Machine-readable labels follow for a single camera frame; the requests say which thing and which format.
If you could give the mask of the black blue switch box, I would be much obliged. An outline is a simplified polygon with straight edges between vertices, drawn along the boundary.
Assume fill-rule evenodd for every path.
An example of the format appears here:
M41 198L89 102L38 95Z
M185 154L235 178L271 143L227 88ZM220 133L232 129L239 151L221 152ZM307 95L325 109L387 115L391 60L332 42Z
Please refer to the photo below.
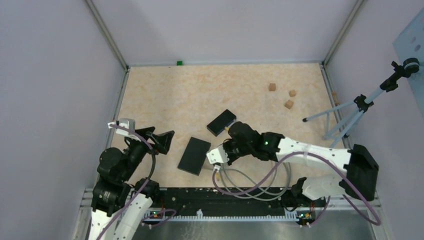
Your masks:
M230 110L226 109L209 124L207 124L206 129L210 131L215 137L217 137L225 130L226 127L235 122L236 119L237 116Z

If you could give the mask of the black network switch box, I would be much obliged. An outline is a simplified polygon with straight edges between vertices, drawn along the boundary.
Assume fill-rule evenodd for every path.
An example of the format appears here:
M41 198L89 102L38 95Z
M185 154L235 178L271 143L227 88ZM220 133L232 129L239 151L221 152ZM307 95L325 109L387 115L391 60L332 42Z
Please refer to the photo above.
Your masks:
M206 159L206 154L210 148L210 142L191 137L177 168L186 173L199 176Z

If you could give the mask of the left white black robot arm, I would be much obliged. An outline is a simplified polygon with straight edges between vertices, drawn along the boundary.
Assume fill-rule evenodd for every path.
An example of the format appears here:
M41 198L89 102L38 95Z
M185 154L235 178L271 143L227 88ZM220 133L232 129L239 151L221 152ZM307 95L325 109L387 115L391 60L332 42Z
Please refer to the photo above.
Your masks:
M175 132L154 134L155 127L136 129L132 123L115 121L108 128L124 137L127 148L105 149L99 157L99 178L92 190L90 240L131 240L148 208L160 202L159 184L151 178L156 156L166 155ZM146 155L151 156L147 177L135 185L127 181Z

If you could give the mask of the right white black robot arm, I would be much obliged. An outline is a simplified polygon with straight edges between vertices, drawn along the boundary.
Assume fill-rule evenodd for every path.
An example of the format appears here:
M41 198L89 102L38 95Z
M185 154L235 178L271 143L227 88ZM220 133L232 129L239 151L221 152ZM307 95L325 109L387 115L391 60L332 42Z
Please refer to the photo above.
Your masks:
M281 133L259 133L248 124L236 122L228 130L229 140L215 148L210 161L231 165L235 160L252 156L261 161L301 164L330 171L319 177L305 177L293 192L299 206L332 195L348 195L371 202L375 198L379 165L369 150L360 144L353 148L330 148L291 139Z

